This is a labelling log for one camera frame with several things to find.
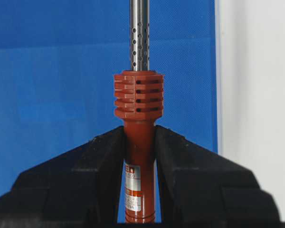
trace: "ribbed grip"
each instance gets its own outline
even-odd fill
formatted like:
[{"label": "ribbed grip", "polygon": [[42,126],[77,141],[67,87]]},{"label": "ribbed grip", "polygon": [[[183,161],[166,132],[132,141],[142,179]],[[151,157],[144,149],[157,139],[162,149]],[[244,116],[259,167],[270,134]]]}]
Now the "ribbed grip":
[{"label": "ribbed grip", "polygon": [[115,115],[124,120],[156,120],[163,113],[163,75],[123,71],[114,76]]}]

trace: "perforated metal tube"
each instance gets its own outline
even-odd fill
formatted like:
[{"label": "perforated metal tube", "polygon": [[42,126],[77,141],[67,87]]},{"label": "perforated metal tube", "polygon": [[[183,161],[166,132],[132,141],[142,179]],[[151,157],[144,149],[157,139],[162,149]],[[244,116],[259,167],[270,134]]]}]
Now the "perforated metal tube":
[{"label": "perforated metal tube", "polygon": [[130,60],[132,71],[149,70],[150,0],[130,0]]}]

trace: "blue backdrop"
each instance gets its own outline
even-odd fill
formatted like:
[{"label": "blue backdrop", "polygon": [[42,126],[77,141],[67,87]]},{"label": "blue backdrop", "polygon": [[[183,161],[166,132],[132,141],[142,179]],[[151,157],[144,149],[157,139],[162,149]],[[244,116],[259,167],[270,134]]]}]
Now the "blue backdrop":
[{"label": "blue backdrop", "polygon": [[[0,0],[0,195],[21,171],[122,124],[113,74],[129,68],[128,7]],[[216,152],[214,23],[214,0],[151,0],[150,64],[165,74],[157,123]]]}]

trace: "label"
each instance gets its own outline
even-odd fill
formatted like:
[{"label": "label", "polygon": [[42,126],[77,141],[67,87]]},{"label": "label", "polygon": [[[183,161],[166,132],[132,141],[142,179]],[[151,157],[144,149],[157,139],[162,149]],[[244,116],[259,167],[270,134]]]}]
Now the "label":
[{"label": "label", "polygon": [[125,207],[129,210],[133,211],[141,211],[142,210],[142,198],[137,196],[129,196],[125,195]]},{"label": "label", "polygon": [[132,191],[141,190],[141,168],[125,164],[125,187]]},{"label": "label", "polygon": [[132,211],[142,210],[141,167],[125,164],[125,207]]}]

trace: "white wall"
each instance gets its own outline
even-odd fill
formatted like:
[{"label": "white wall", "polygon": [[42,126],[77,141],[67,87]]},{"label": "white wall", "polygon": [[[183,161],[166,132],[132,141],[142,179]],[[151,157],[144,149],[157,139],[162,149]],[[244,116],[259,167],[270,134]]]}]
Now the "white wall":
[{"label": "white wall", "polygon": [[217,4],[221,154],[254,172],[285,221],[285,0]]}]

